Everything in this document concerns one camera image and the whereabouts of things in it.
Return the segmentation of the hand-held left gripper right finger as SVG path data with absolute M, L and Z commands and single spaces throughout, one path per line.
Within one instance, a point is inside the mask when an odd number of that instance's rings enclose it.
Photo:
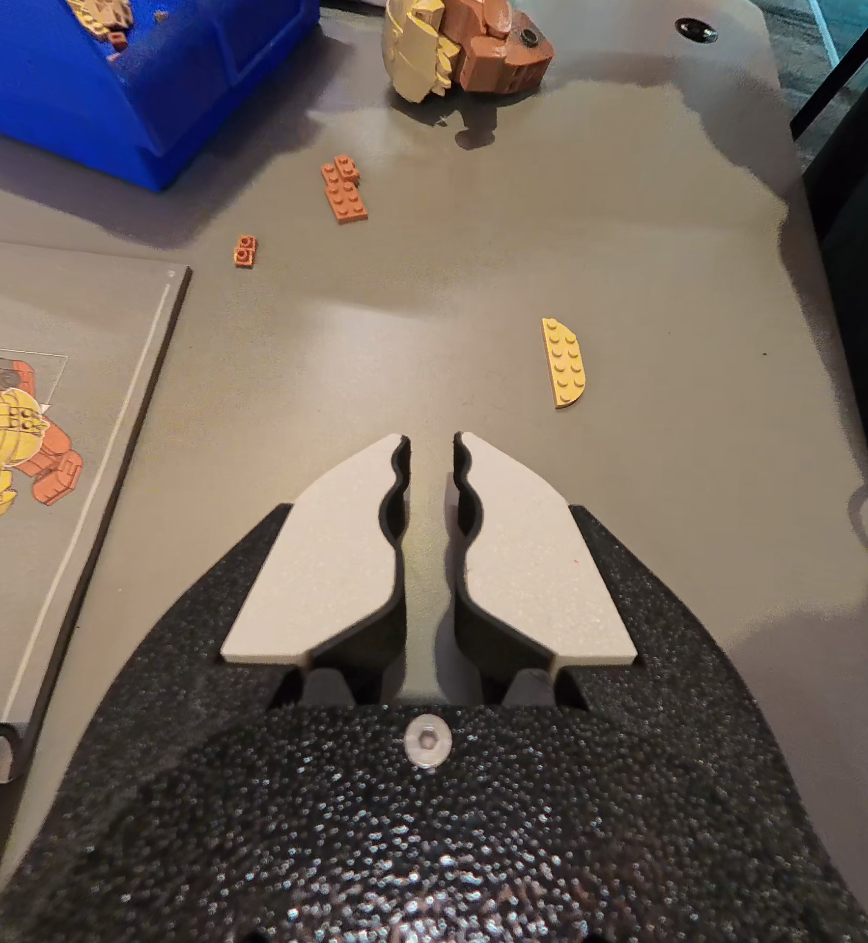
M 453 478 L 461 652 L 477 667 L 631 664 L 638 650 L 565 498 L 470 432 L 454 436 Z

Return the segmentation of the pile of loose bricks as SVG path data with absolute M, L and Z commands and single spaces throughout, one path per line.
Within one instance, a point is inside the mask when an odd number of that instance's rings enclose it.
M 93 41 L 95 51 L 114 68 L 152 64 L 169 56 L 171 2 L 66 1 L 63 5 Z

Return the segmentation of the blue plastic bin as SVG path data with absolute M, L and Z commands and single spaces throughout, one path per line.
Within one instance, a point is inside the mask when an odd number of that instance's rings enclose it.
M 0 134 L 162 191 L 317 25 L 316 1 L 170 1 L 169 56 L 110 66 L 63 2 L 0 1 Z

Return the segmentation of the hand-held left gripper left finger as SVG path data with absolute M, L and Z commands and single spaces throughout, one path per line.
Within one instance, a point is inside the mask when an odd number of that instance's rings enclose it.
M 389 434 L 335 465 L 293 503 L 239 609 L 225 661 L 312 661 L 394 599 L 397 553 L 383 502 L 409 439 Z

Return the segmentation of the tan and brown brick model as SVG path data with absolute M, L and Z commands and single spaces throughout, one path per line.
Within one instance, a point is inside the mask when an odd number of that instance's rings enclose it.
M 382 55 L 395 92 L 418 104 L 453 86 L 497 95 L 531 90 L 555 50 L 508 1 L 388 1 Z

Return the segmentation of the grey desk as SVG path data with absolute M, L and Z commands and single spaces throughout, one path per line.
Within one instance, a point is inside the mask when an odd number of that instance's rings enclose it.
M 0 861 L 39 831 L 157 619 L 277 503 L 412 440 L 404 701 L 478 699 L 455 648 L 451 440 L 584 505 L 711 631 L 868 913 L 868 453 L 761 13 L 542 2 L 540 93 L 392 98 L 344 6 L 164 194 L 0 137 L 0 242 L 192 280 Z M 369 218 L 340 224 L 350 157 Z M 239 269 L 241 235 L 257 239 Z M 541 319 L 577 336 L 557 410 Z

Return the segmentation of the large orange brick plate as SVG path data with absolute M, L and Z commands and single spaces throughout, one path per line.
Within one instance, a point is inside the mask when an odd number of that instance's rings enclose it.
M 321 173 L 324 194 L 339 224 L 361 222 L 369 218 L 358 190 L 360 173 L 350 157 L 335 156 L 322 165 Z

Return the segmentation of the grey instruction booklet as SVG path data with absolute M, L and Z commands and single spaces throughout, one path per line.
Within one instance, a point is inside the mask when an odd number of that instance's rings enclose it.
M 0 243 L 0 784 L 30 763 L 189 276 Z

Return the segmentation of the yellow half-round brick plate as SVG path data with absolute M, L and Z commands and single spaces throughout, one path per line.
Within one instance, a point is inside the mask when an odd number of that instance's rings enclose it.
M 578 339 L 553 318 L 541 319 L 541 330 L 555 408 L 565 409 L 582 397 L 588 382 Z

